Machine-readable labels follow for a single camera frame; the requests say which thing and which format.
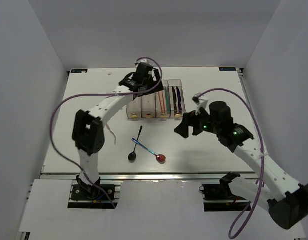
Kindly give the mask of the black knife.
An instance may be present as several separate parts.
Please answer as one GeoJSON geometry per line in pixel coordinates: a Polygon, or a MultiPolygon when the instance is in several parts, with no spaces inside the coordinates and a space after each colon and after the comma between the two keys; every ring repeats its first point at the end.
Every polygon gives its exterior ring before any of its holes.
{"type": "Polygon", "coordinates": [[[174,107],[174,111],[177,111],[177,97],[176,97],[176,91],[175,91],[174,87],[172,87],[171,89],[172,89],[172,95],[173,95],[173,107],[174,107]]]}

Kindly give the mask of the purple iridescent knife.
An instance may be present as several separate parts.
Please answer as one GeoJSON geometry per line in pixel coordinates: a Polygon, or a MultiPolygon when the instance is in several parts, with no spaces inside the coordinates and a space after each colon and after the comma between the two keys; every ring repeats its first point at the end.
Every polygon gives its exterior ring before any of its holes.
{"type": "Polygon", "coordinates": [[[181,104],[181,93],[178,87],[176,87],[176,92],[177,92],[177,102],[178,102],[178,109],[179,111],[182,111],[182,104],[181,104]]]}

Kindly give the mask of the orange chopstick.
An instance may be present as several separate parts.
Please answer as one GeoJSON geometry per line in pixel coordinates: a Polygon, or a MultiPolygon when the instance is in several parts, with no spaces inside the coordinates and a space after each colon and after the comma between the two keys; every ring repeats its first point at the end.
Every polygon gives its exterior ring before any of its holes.
{"type": "Polygon", "coordinates": [[[158,99],[159,99],[159,105],[160,105],[160,109],[161,109],[161,113],[164,113],[164,104],[163,104],[163,99],[161,97],[161,92],[158,92],[158,99]]]}
{"type": "Polygon", "coordinates": [[[162,90],[161,91],[161,101],[162,101],[162,107],[161,107],[161,110],[162,110],[162,114],[166,114],[167,112],[167,109],[166,109],[166,97],[165,97],[165,90],[162,90]]]}

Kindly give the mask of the iridescent rainbow spoon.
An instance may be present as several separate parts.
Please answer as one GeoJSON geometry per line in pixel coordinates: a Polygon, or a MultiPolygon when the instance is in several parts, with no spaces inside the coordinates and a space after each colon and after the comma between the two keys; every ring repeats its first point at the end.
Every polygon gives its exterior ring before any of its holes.
{"type": "Polygon", "coordinates": [[[143,148],[144,150],[148,151],[150,154],[152,154],[153,156],[155,156],[155,159],[157,162],[159,163],[164,163],[166,161],[166,157],[163,154],[156,154],[155,152],[153,152],[152,150],[150,150],[149,148],[145,147],[143,144],[141,144],[140,142],[138,142],[136,139],[132,138],[132,141],[140,146],[141,148],[143,148]]]}

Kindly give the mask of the black spoon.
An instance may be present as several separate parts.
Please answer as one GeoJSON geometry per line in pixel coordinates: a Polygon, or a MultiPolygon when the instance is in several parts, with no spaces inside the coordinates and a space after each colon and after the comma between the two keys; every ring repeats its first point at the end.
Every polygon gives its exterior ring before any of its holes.
{"type": "MultiPolygon", "coordinates": [[[[138,139],[139,139],[139,136],[141,134],[142,128],[143,128],[143,126],[141,125],[140,128],[139,128],[139,131],[138,131],[138,135],[137,135],[136,141],[138,141],[138,139]]],[[[131,153],[129,153],[129,155],[128,155],[128,161],[130,161],[130,162],[133,162],[136,159],[136,153],[135,153],[136,145],[137,144],[135,143],[133,151],[131,153]]]]}

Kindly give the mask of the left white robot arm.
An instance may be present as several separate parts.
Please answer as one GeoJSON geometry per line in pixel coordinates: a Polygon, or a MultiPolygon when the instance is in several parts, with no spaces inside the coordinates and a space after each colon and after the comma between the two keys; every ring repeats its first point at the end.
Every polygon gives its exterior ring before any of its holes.
{"type": "Polygon", "coordinates": [[[127,74],[117,85],[112,96],[95,107],[75,115],[72,140],[79,154],[82,168],[76,180],[82,194],[90,200],[99,195],[98,152],[105,143],[104,127],[124,106],[134,99],[163,90],[162,69],[140,62],[136,70],[127,74]]]}

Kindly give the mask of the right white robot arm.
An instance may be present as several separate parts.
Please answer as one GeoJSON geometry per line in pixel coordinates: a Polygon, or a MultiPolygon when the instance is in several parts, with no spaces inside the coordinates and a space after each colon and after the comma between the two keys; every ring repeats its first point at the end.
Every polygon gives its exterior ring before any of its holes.
{"type": "Polygon", "coordinates": [[[183,115],[175,133],[183,138],[202,132],[215,134],[218,141],[243,160],[259,176],[265,186],[258,205],[267,210],[273,221],[289,230],[308,216],[308,184],[302,185],[287,174],[271,157],[261,153],[253,134],[244,126],[234,123],[231,110],[225,102],[216,101],[183,115]]]}

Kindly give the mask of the clear four-compartment utensil organizer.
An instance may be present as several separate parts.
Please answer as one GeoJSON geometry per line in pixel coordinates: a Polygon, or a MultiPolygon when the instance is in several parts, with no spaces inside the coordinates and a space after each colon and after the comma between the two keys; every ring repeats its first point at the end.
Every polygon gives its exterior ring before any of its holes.
{"type": "Polygon", "coordinates": [[[138,97],[131,103],[127,104],[126,107],[126,115],[128,119],[141,119],[141,118],[179,118],[182,117],[183,114],[186,112],[185,109],[185,102],[183,96],[183,89],[182,89],[182,82],[178,79],[169,79],[163,80],[163,90],[165,87],[168,87],[169,90],[169,98],[170,98],[170,113],[166,112],[166,114],[161,113],[159,99],[158,99],[158,92],[138,97]],[[182,111],[178,109],[178,102],[177,102],[177,111],[174,111],[173,107],[173,95],[172,95],[172,87],[174,87],[176,91],[176,87],[179,88],[181,93],[181,104],[182,104],[182,111]]]}

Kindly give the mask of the right blue corner label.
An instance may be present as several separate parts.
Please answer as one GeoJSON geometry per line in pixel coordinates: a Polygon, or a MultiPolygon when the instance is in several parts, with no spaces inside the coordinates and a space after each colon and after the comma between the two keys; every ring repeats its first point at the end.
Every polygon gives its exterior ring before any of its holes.
{"type": "Polygon", "coordinates": [[[235,72],[235,67],[219,67],[218,68],[220,72],[235,72]]]}

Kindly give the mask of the blue corner label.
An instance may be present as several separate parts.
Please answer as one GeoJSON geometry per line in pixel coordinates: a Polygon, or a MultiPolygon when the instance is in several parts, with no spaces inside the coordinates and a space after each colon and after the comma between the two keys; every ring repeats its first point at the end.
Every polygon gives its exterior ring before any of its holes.
{"type": "Polygon", "coordinates": [[[235,72],[235,67],[219,67],[218,68],[220,72],[235,72]]]}
{"type": "Polygon", "coordinates": [[[71,74],[85,74],[87,73],[87,69],[71,69],[71,74]]]}

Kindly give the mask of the left blue corner label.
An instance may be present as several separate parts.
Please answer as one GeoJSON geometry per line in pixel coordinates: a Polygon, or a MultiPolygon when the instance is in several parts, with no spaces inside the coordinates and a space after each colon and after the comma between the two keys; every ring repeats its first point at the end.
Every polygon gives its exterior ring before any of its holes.
{"type": "Polygon", "coordinates": [[[71,74],[85,74],[87,73],[87,69],[71,69],[71,74]]]}

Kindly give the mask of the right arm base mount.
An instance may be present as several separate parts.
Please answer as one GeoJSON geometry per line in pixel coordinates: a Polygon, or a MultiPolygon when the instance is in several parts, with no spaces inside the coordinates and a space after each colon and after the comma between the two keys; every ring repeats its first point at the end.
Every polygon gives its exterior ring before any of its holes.
{"type": "Polygon", "coordinates": [[[230,172],[222,177],[218,184],[208,183],[199,187],[205,212],[241,212],[245,207],[250,211],[250,202],[234,195],[229,188],[229,184],[237,177],[240,177],[240,174],[230,172]]]}

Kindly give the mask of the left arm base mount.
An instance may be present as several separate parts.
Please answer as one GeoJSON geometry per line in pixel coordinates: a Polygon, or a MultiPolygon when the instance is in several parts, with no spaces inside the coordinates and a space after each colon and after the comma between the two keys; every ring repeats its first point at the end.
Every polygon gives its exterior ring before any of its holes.
{"type": "Polygon", "coordinates": [[[120,183],[114,181],[100,182],[100,187],[107,196],[98,188],[92,186],[91,192],[83,189],[75,180],[72,181],[68,198],[68,209],[91,209],[91,210],[113,210],[120,197],[120,183]]]}

